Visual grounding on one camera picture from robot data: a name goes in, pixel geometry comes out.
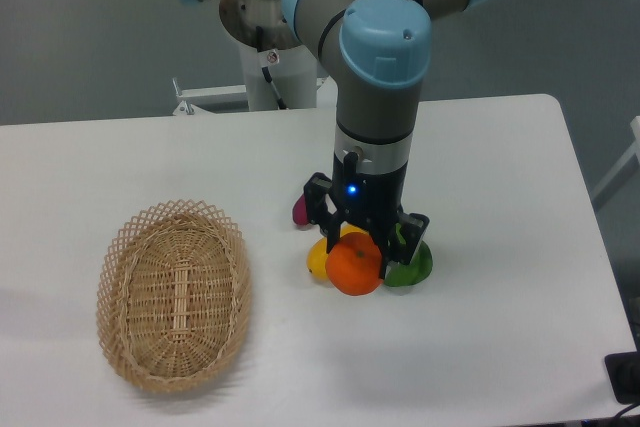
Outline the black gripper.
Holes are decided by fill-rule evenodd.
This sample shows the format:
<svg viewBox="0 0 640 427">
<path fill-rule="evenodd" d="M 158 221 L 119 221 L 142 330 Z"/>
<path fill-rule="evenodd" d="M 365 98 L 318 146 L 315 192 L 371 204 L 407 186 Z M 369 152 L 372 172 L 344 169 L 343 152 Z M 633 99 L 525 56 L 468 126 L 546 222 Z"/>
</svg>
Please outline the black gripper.
<svg viewBox="0 0 640 427">
<path fill-rule="evenodd" d="M 330 253 L 340 239 L 344 222 L 372 227 L 369 233 L 382 256 L 380 278 L 386 259 L 409 264 L 430 219 L 423 214 L 402 213 L 402 191 L 408 163 L 387 173 L 360 170 L 355 153 L 334 154 L 332 178 L 316 172 L 303 188 L 308 221 L 326 238 Z"/>
</svg>

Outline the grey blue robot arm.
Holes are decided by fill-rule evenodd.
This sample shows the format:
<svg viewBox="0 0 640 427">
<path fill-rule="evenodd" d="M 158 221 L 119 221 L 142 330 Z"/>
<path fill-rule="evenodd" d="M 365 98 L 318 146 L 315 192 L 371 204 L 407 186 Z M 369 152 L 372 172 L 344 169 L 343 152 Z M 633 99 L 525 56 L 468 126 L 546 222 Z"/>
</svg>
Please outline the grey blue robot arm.
<svg viewBox="0 0 640 427">
<path fill-rule="evenodd" d="M 202 2 L 205 0 L 183 0 Z M 305 47 L 336 82 L 331 175 L 304 186 L 304 222 L 334 248 L 343 224 L 368 232 L 378 268 L 409 264 L 429 220 L 401 196 L 419 93 L 431 57 L 431 24 L 488 0 L 219 0 L 227 31 L 260 51 Z"/>
</svg>

